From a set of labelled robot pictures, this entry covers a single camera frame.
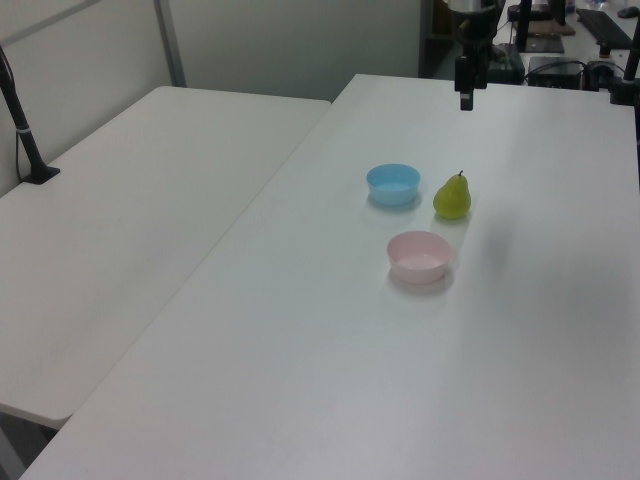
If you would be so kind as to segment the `dark Franka gripper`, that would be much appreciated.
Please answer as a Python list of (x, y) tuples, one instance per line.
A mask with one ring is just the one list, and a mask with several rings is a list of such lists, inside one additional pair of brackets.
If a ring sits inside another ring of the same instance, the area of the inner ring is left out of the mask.
[[(460, 109), (472, 111), (474, 88), (487, 87), (489, 47), (496, 36), (501, 11), (492, 8), (451, 14), (453, 36), (464, 54), (455, 59), (454, 90), (460, 95)], [(474, 56), (474, 70), (467, 56)]]

